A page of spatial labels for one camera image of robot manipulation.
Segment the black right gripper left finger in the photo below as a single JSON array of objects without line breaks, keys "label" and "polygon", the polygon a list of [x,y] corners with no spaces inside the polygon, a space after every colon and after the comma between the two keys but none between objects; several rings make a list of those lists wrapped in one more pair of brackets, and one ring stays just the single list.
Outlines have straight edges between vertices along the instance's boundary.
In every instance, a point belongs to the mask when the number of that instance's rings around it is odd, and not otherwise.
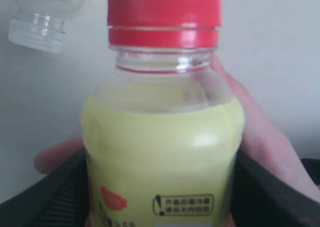
[{"label": "black right gripper left finger", "polygon": [[1,203],[2,227],[83,227],[90,212],[82,147],[30,188]]}]

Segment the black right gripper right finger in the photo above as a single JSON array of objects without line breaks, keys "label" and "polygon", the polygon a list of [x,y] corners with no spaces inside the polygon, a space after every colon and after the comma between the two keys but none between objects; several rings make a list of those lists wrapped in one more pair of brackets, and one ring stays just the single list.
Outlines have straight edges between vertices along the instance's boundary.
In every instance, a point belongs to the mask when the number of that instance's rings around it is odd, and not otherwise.
[{"label": "black right gripper right finger", "polygon": [[318,227],[320,204],[238,151],[231,215],[238,227]]}]

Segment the person's open bare hand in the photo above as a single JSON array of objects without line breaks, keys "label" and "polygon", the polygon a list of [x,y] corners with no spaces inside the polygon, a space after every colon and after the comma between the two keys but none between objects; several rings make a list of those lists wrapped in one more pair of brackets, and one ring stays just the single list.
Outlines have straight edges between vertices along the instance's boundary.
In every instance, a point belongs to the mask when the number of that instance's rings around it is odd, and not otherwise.
[{"label": "person's open bare hand", "polygon": [[225,70],[216,54],[211,56],[211,66],[226,80],[244,108],[246,123],[241,149],[284,183],[319,202],[320,190],[286,135],[271,122],[245,86]]}]

